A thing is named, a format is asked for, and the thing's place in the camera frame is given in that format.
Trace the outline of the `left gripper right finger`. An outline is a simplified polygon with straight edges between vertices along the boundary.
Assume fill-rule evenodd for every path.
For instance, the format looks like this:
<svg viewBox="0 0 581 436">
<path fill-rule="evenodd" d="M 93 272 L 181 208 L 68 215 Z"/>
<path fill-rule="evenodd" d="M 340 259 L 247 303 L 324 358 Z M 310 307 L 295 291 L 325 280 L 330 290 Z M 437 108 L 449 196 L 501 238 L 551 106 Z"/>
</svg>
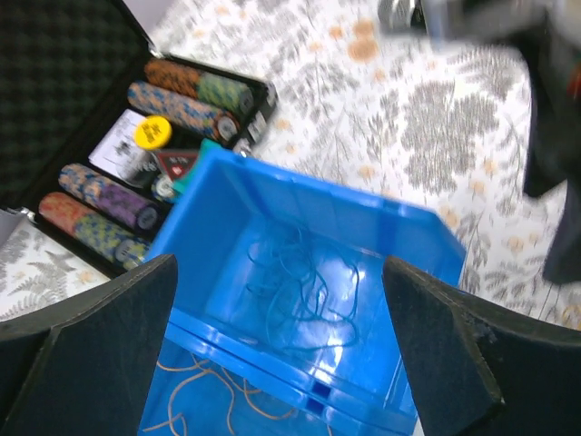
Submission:
<svg viewBox="0 0 581 436">
<path fill-rule="evenodd" d="M 393 256 L 382 280 L 425 434 L 579 434 L 578 331 L 462 292 Z"/>
</svg>

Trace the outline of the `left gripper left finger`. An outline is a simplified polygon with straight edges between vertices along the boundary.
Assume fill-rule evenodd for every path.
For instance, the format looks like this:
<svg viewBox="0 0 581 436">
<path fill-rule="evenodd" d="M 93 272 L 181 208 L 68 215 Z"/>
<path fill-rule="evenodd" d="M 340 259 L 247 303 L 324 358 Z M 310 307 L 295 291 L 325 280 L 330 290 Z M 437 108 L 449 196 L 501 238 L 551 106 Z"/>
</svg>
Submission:
<svg viewBox="0 0 581 436">
<path fill-rule="evenodd" d="M 134 435 L 177 287 L 160 255 L 1 324 L 4 435 Z"/>
</svg>

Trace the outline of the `blue plastic divided bin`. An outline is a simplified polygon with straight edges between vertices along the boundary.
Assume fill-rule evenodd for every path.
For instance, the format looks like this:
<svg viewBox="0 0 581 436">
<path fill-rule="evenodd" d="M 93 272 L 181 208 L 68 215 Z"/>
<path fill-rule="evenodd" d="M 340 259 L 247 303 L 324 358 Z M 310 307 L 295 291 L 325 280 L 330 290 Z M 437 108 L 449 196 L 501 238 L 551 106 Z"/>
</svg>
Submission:
<svg viewBox="0 0 581 436">
<path fill-rule="evenodd" d="M 398 257 L 451 285 L 466 252 L 431 211 L 209 152 L 178 206 L 233 218 L 222 269 L 179 279 L 168 340 L 346 435 L 418 415 L 382 284 Z"/>
</svg>

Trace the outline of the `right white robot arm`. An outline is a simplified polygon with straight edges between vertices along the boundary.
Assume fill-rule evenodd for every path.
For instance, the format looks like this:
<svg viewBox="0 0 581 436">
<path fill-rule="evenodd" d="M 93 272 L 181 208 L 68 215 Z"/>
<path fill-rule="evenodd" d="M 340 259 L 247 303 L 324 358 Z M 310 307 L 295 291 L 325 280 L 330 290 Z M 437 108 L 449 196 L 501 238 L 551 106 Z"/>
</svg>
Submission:
<svg viewBox="0 0 581 436">
<path fill-rule="evenodd" d="M 566 202 L 543 276 L 580 280 L 580 4 L 577 1 L 423 1 L 434 42 L 509 45 L 524 58 L 531 125 L 524 193 L 539 198 L 561 183 Z"/>
</svg>

